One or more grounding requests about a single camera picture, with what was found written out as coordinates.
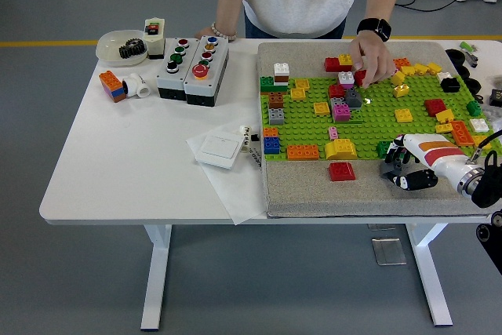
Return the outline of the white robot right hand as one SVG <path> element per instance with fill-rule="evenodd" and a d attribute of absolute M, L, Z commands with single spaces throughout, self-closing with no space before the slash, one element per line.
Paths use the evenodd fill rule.
<path fill-rule="evenodd" d="M 468 197 L 474 194 L 484 169 L 441 134 L 404 134 L 390 144 L 380 174 L 407 191 L 432 188 L 445 177 Z"/>

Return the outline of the person's left hand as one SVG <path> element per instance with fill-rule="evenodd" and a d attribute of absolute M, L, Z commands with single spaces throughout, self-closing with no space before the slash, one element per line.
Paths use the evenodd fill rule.
<path fill-rule="evenodd" d="M 349 54 L 356 70 L 363 69 L 363 65 L 366 65 L 366 76 L 362 81 L 365 89 L 395 73 L 396 67 L 391 54 L 373 31 L 360 31 L 349 44 Z"/>

